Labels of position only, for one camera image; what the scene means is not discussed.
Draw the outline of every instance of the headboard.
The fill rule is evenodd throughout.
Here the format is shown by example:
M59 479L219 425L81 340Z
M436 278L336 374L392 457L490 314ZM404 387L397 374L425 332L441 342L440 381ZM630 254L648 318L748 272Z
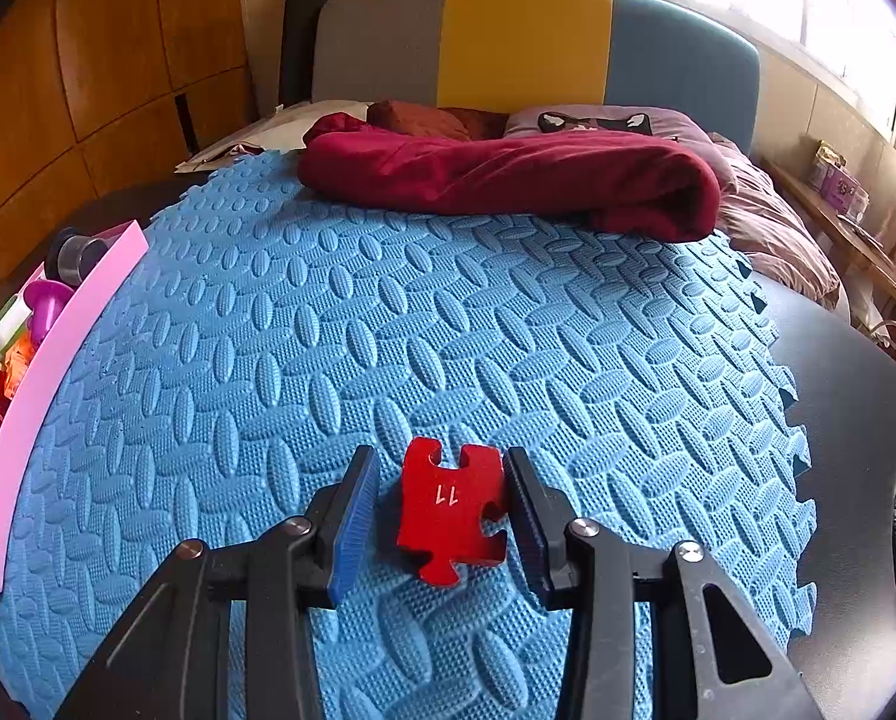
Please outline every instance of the headboard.
M758 104L747 40L661 0L331 0L312 101L672 108L743 151Z

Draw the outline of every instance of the purple pillow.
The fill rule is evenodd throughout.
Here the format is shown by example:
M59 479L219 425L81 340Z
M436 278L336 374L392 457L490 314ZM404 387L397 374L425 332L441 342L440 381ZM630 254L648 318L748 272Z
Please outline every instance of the purple pillow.
M564 115L564 125L558 120L558 114ZM620 122L631 122L632 132L651 132L656 138L670 138L681 143L685 148L701 157L708 163L718 178L721 193L736 193L738 182L735 172L718 151L718 146L711 142L703 129L691 121L685 114L667 108L650 108L640 105L540 105L526 108L509 117L504 127L504 138L524 138L528 135L540 135L539 117L547 115L545 127L548 130L573 129L622 129ZM587 119L587 124L579 124L578 119Z

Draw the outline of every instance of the window sill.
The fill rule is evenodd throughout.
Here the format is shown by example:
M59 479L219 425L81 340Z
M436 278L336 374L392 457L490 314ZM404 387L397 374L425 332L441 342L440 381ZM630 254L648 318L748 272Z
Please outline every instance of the window sill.
M858 93L819 61L814 59L814 57L809 55L808 52L805 52L800 45L785 40L770 29L765 28L763 25L760 25L760 23L749 19L746 15L737 11L714 8L710 5L701 4L699 1L695 0L665 1L673 2L674 4L681 5L689 10L694 10L694 12L699 13L706 18L715 20L715 22L727 26L729 29L739 33L739 35L742 35L742 37L754 41L756 44L761 44L773 52L778 53L778 55L787 59L787 61L797 66L801 71L804 71L805 74L811 76L812 79L824 84L827 89L830 89L838 95L838 97L844 100L846 104L857 111L859 117L864 120L865 124L881 135L883 141L888 145L892 145L893 133L891 132L891 129L872 122L870 114L867 109L865 109L864 103Z

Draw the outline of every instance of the window frame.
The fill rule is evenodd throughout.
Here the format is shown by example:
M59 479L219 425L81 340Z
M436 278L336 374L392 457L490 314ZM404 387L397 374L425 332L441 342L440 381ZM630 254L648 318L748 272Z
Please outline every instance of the window frame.
M892 117L891 127L885 127L873 120L873 112L870 107L864 103L862 96L852 87L848 86L844 80L837 76L833 71L829 70L826 65L811 56L805 49L803 43L796 43L787 38L782 37L777 32L767 28L765 25L752 19L747 14L733 10L725 9L707 4L698 0L665 0L674 4L694 10L697 13L715 20L750 40L760 43L778 55L781 55L787 61L792 62L802 71L809 74L814 80L824 84L829 90L834 92L845 103L854 108L864 119L864 122L878 132L891 146L896 148L896 90L895 90L895 109ZM805 15L802 17L802 39L804 38L804 25L807 20L807 7L804 8Z

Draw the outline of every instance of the purple cup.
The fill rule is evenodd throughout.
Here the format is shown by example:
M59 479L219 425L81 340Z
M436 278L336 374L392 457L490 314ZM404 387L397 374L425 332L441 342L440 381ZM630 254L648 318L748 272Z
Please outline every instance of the purple cup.
M61 310L65 307L75 290L61 281L39 278L32 281L22 293L25 305L32 309L29 319L29 332L32 333L32 345L41 346L48 331L51 330Z

